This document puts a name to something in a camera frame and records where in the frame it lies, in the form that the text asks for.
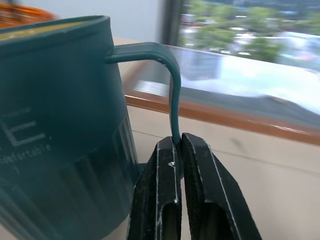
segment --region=mug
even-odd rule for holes
[[[164,46],[114,46],[107,16],[0,30],[0,223],[18,239],[100,240],[129,214],[139,172],[117,63],[137,60],[172,74],[178,145]]]

